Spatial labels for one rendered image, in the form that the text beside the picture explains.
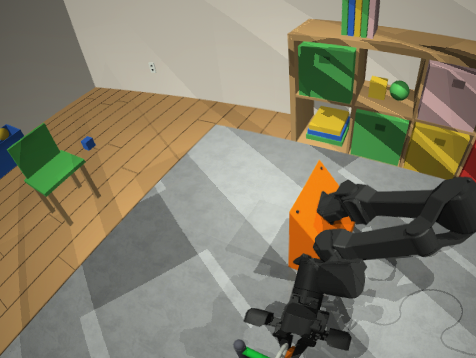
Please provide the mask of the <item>orange long bar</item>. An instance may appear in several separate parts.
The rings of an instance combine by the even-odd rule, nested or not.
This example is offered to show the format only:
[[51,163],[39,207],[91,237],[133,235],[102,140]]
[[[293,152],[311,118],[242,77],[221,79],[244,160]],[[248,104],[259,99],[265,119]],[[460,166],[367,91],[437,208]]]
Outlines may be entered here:
[[292,346],[289,350],[288,347],[289,344],[283,344],[275,358],[290,358],[292,356],[295,346]]

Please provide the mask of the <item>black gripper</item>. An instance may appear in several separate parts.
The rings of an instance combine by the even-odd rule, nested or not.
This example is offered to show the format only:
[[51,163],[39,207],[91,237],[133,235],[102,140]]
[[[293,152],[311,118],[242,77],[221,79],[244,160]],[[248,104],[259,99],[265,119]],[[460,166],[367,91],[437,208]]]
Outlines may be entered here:
[[[298,303],[303,305],[305,304],[309,306],[311,301],[318,302],[319,305],[317,307],[317,311],[321,308],[322,298],[324,296],[321,293],[318,294],[313,291],[311,292],[304,289],[301,290],[294,287],[293,291],[291,292],[290,298],[292,295],[296,297],[299,296]],[[274,327],[275,331],[274,333],[272,333],[272,336],[278,338],[280,348],[285,343],[289,344],[288,350],[291,348],[291,343],[294,335],[292,335],[291,332],[288,333],[283,332],[281,330],[282,321],[274,317],[274,313],[270,313],[262,309],[250,308],[245,313],[244,323],[249,323],[255,326],[270,325]],[[324,333],[311,331],[309,338],[301,337],[301,339],[298,340],[291,358],[299,358],[308,346],[314,347],[316,345],[317,339],[320,339],[322,341],[325,340],[332,348],[349,351],[349,346],[352,338],[349,332],[341,331],[339,329],[337,330],[334,328],[330,328],[329,331],[324,331]]]

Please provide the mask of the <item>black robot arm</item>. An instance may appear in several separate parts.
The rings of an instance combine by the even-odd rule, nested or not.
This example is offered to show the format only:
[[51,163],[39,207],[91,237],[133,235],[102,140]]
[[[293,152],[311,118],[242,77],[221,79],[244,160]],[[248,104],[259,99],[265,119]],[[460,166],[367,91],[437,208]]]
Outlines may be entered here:
[[[324,230],[313,244],[320,259],[301,254],[294,288],[318,294],[357,298],[365,286],[363,260],[419,255],[427,257],[442,247],[458,245],[476,232],[476,182],[471,177],[444,180],[432,190],[383,191],[347,180],[337,191],[322,191],[317,213],[331,225],[350,217],[367,225],[375,216],[415,218],[408,224],[354,233],[343,228]],[[439,223],[451,230],[435,234]],[[292,298],[294,297],[294,298]],[[284,307],[281,330],[309,338],[324,333],[329,313],[318,302],[298,303],[291,296]],[[315,303],[317,305],[315,305]]]

